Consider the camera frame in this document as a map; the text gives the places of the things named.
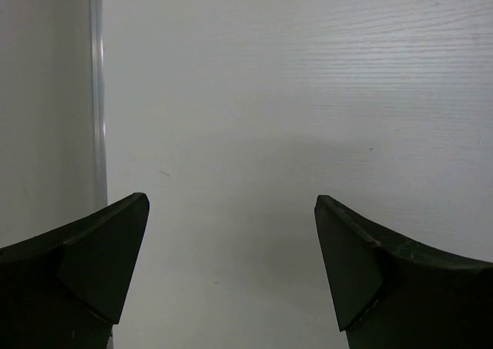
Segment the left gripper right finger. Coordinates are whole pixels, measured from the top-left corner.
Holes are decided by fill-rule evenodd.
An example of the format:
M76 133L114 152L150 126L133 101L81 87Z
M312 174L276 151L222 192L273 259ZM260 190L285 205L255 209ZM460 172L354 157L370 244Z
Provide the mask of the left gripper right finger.
M492 265L419 243L327 195L314 208L337 324L352 348L490 348Z

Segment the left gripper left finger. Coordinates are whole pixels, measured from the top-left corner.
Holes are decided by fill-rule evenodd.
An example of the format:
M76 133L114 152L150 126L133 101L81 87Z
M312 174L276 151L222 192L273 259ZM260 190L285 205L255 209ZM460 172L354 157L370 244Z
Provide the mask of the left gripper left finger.
M134 193L1 249L3 348L105 348L128 294L149 216Z

